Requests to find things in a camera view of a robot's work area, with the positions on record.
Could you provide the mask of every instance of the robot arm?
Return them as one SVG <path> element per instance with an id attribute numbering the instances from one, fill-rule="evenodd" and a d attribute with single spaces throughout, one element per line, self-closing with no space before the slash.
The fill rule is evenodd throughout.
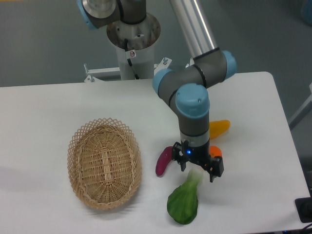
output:
<path id="1" fill-rule="evenodd" d="M 209 153 L 209 108 L 207 88 L 236 73 L 236 61 L 230 52 L 221 52 L 209 28 L 198 0 L 170 0 L 194 65 L 174 72 L 158 72 L 153 88 L 175 112 L 179 120 L 181 143 L 173 146 L 173 160 L 186 168 L 186 162 L 200 165 L 210 174 L 210 182 L 224 171 L 222 157 Z"/>
<path id="2" fill-rule="evenodd" d="M 160 70 L 154 76 L 153 88 L 178 117 L 181 142 L 173 146 L 173 160 L 181 165 L 182 171 L 188 161 L 200 165 L 213 182 L 224 168 L 222 157 L 211 157 L 209 152 L 207 88 L 234 75 L 236 61 L 230 52 L 220 51 L 199 0 L 170 0 L 170 3 L 194 65 L 177 72 Z M 146 18 L 145 0 L 78 0 L 78 6 L 89 27 L 100 28 L 119 20 L 127 27 L 124 32 L 132 32 Z"/>
<path id="3" fill-rule="evenodd" d="M 146 17 L 146 0 L 77 0 L 77 5 L 90 29 L 118 20 L 138 24 Z"/>

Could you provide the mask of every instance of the white table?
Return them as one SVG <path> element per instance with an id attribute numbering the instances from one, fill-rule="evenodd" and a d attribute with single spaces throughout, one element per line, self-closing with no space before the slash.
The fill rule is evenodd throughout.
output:
<path id="1" fill-rule="evenodd" d="M 151 80 L 0 88 L 0 233 L 242 234 L 298 229 L 294 200 L 309 192 L 286 118 L 269 73 L 237 74 L 209 89 L 211 121 L 229 119 L 221 148 L 225 171 L 198 188 L 196 219 L 177 225 L 168 195 L 186 178 L 171 163 L 155 175 L 159 154 L 179 140 L 174 113 Z M 125 206 L 95 211 L 74 195 L 67 149 L 90 120 L 117 118 L 141 149 L 142 183 Z"/>

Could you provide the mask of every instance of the light blue joint cap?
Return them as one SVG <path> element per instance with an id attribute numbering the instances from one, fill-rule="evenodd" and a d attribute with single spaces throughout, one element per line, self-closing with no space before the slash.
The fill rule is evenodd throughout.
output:
<path id="1" fill-rule="evenodd" d="M 226 71 L 226 76 L 224 78 L 226 80 L 237 72 L 237 63 L 230 51 L 225 50 L 225 51 L 222 51 L 222 53 L 224 54 L 226 58 L 226 62 L 227 62 L 227 71 Z"/>
<path id="2" fill-rule="evenodd" d="M 199 84 L 185 84 L 176 92 L 175 105 L 184 116 L 201 118 L 210 109 L 207 89 Z"/>
<path id="3" fill-rule="evenodd" d="M 95 30 L 95 29 L 97 29 L 97 28 L 91 23 L 91 21 L 89 20 L 87 14 L 84 12 L 83 6 L 82 6 L 82 4 L 81 4 L 81 0 L 77 0 L 76 3 L 77 3 L 77 5 L 78 5 L 78 8 L 79 8 L 79 10 L 80 10 L 80 13 L 82 14 L 83 19 L 84 19 L 84 21 L 86 22 L 88 28 L 89 28 L 90 30 Z"/>
<path id="4" fill-rule="evenodd" d="M 158 94 L 158 89 L 159 89 L 159 85 L 161 80 L 164 78 L 164 76 L 169 73 L 169 72 L 173 72 L 173 70 L 169 69 L 169 68 L 165 68 L 165 69 L 161 69 L 159 72 L 157 72 L 153 78 L 153 89 L 154 91 Z"/>

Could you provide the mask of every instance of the orange object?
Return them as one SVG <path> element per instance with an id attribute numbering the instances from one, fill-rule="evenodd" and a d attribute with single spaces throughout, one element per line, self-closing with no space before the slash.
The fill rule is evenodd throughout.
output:
<path id="1" fill-rule="evenodd" d="M 231 122 L 228 120 L 212 121 L 209 125 L 210 139 L 214 139 L 226 132 L 230 128 Z"/>
<path id="2" fill-rule="evenodd" d="M 222 157 L 222 152 L 221 152 L 221 150 L 218 147 L 216 147 L 214 145 L 211 145 L 210 146 L 210 156 L 211 157 L 216 157 L 216 156 L 221 156 Z"/>

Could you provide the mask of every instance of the metal bracket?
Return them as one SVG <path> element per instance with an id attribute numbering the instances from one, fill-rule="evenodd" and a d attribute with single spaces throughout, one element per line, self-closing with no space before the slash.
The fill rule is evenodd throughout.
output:
<path id="1" fill-rule="evenodd" d="M 168 68 L 172 62 L 172 59 L 164 57 L 162 61 L 158 64 L 154 64 L 154 75 L 160 71 L 161 69 Z M 110 81 L 110 80 L 119 80 L 119 79 L 112 79 L 112 77 L 119 77 L 120 76 L 120 68 L 119 67 L 112 67 L 112 68 L 102 68 L 102 69 L 92 69 L 89 70 L 87 68 L 87 64 L 84 64 L 84 69 L 87 78 L 84 82 L 97 82 L 97 81 Z"/>

